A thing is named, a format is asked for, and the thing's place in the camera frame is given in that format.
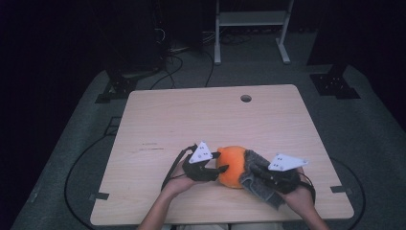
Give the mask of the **white metal desk frame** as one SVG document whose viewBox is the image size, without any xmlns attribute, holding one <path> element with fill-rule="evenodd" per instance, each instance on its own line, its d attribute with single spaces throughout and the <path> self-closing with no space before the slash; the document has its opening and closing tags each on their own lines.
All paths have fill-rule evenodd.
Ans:
<svg viewBox="0 0 406 230">
<path fill-rule="evenodd" d="M 215 25 L 214 25 L 214 64 L 221 64 L 220 29 L 223 27 L 255 27 L 255 26 L 281 26 L 282 32 L 276 38 L 276 43 L 284 64 L 291 60 L 284 47 L 284 40 L 294 0 L 289 0 L 287 8 L 283 11 L 231 11 L 220 10 L 219 0 L 216 0 Z"/>
</svg>

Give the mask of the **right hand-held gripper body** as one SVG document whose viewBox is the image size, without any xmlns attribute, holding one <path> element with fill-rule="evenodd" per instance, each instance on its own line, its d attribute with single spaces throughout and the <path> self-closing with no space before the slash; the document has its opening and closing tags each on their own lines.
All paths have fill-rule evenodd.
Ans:
<svg viewBox="0 0 406 230">
<path fill-rule="evenodd" d="M 267 166 L 266 178 L 276 191 L 288 194 L 293 192 L 301 181 L 297 169 L 308 163 L 309 161 L 303 158 L 277 153 Z"/>
</svg>

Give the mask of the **person's right hand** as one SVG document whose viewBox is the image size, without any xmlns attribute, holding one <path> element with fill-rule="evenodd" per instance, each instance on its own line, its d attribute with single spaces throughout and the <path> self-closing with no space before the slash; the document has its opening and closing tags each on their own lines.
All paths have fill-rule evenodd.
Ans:
<svg viewBox="0 0 406 230">
<path fill-rule="evenodd" d="M 311 192 L 307 188 L 298 186 L 295 191 L 286 195 L 281 194 L 281 197 L 303 220 L 313 221 L 318 217 Z"/>
</svg>

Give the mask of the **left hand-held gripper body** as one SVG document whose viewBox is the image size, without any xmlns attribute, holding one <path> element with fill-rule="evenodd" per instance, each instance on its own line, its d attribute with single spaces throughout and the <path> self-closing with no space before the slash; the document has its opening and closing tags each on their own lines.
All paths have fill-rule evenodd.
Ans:
<svg viewBox="0 0 406 230">
<path fill-rule="evenodd" d="M 202 141 L 186 157 L 182 168 L 186 176 L 193 181 L 216 181 L 220 175 L 217 168 L 206 167 L 211 160 L 213 160 L 212 152 Z"/>
</svg>

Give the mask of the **black stand with square base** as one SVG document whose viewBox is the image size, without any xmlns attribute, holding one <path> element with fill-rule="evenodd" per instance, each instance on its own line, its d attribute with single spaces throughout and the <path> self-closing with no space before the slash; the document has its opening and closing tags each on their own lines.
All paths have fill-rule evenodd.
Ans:
<svg viewBox="0 0 406 230">
<path fill-rule="evenodd" d="M 327 9 L 307 61 L 308 65 L 331 65 L 326 73 L 311 74 L 310 78 L 321 96 L 335 96 L 339 100 L 360 98 L 344 78 L 351 50 L 346 22 L 341 0 L 327 0 Z"/>
</svg>

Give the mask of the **grey fluffy cloth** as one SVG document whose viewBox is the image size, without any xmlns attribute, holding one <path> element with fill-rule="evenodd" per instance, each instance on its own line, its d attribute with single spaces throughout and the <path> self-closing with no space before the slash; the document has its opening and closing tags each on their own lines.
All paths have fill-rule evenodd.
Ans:
<svg viewBox="0 0 406 230">
<path fill-rule="evenodd" d="M 239 182 L 242 187 L 252 195 L 260 198 L 271 207 L 278 210 L 284 204 L 283 198 L 271 187 L 256 185 L 254 183 L 254 167 L 256 164 L 268 166 L 270 162 L 251 149 L 244 153 L 244 173 L 240 176 Z"/>
</svg>

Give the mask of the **person's left hand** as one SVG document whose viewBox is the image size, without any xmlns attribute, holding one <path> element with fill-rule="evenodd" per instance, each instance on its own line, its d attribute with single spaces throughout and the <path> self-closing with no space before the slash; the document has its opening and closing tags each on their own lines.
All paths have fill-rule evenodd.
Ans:
<svg viewBox="0 0 406 230">
<path fill-rule="evenodd" d="M 164 198 L 174 199 L 176 196 L 186 192 L 192 186 L 196 185 L 197 182 L 188 178 L 182 168 L 184 161 L 180 161 L 173 171 L 169 182 L 164 187 L 161 195 Z"/>
</svg>

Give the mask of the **orange plush toy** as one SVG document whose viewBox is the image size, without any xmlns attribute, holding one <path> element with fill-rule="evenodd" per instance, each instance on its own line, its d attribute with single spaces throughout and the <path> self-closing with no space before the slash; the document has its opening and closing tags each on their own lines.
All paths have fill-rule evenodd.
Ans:
<svg viewBox="0 0 406 230">
<path fill-rule="evenodd" d="M 240 146 L 230 146 L 218 148 L 220 153 L 216 159 L 215 165 L 220 167 L 227 166 L 228 169 L 218 176 L 218 181 L 229 188 L 241 189 L 242 185 L 239 182 L 240 176 L 244 173 L 244 153 L 246 148 Z"/>
</svg>

